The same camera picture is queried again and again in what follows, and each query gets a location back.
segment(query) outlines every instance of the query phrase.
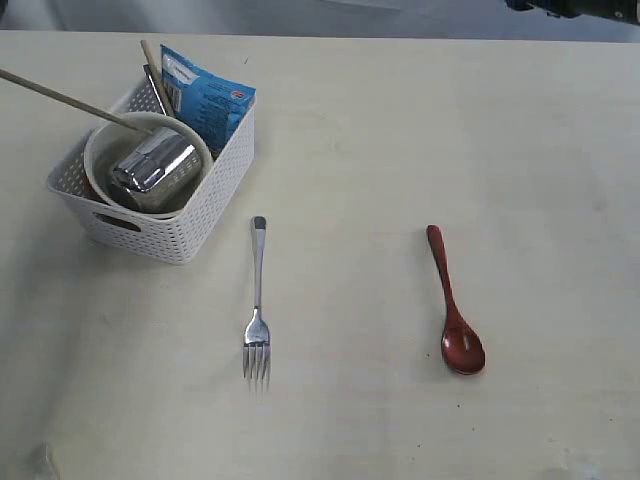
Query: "stainless steel container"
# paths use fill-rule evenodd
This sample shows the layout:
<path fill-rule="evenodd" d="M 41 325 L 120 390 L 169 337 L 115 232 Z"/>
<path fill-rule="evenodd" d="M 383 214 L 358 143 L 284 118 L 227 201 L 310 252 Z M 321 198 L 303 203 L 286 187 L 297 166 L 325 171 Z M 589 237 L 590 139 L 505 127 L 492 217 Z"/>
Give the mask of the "stainless steel container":
<path fill-rule="evenodd" d="M 161 127 L 115 165 L 109 194 L 131 210 L 164 213 L 163 207 L 201 169 L 195 147 L 176 131 Z"/>

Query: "black object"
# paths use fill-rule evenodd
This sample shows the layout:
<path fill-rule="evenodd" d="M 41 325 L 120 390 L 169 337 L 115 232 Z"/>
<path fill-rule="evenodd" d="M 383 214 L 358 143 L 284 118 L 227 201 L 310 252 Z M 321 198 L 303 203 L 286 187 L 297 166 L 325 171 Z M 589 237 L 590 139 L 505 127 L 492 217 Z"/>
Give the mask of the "black object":
<path fill-rule="evenodd" d="M 523 12 L 533 8 L 545 10 L 553 17 L 575 18 L 580 15 L 606 18 L 616 22 L 640 25 L 639 0 L 505 0 L 512 10 Z"/>

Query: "spoon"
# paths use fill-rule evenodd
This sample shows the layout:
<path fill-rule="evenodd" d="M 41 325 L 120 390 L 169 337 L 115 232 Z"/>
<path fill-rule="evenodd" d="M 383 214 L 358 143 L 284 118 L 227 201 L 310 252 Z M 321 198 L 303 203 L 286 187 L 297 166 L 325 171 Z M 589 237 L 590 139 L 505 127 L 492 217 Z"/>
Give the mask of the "spoon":
<path fill-rule="evenodd" d="M 447 319 L 442 331 L 442 358 L 449 367 L 463 375 L 473 375 L 484 367 L 484 349 L 478 335 L 464 321 L 453 300 L 451 280 L 447 270 L 447 254 L 444 240 L 437 225 L 427 227 L 427 240 L 436 261 L 444 300 L 447 305 Z"/>

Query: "fork handle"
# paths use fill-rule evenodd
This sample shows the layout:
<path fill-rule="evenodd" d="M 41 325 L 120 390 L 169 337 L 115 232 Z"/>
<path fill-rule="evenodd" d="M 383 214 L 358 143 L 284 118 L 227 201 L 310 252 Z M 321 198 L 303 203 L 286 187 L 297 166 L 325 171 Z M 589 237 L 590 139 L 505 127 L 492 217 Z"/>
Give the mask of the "fork handle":
<path fill-rule="evenodd" d="M 251 238 L 253 240 L 253 266 L 255 297 L 254 306 L 257 310 L 262 308 L 262 257 L 264 256 L 264 243 L 267 236 L 267 219 L 253 217 L 251 221 Z"/>

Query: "basket handle hole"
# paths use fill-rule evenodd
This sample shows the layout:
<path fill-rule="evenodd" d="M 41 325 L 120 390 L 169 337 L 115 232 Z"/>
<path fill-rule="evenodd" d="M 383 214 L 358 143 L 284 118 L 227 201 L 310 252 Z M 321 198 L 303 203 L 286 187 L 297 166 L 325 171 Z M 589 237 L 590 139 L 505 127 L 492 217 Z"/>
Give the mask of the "basket handle hole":
<path fill-rule="evenodd" d="M 132 232 L 142 231 L 139 226 L 131 222 L 127 222 L 126 220 L 120 220 L 119 218 L 110 217 L 109 215 L 103 215 L 102 213 L 94 213 L 94 215 L 98 220 L 104 223 L 108 223 L 109 225 L 115 225 L 116 227 L 131 230 Z"/>

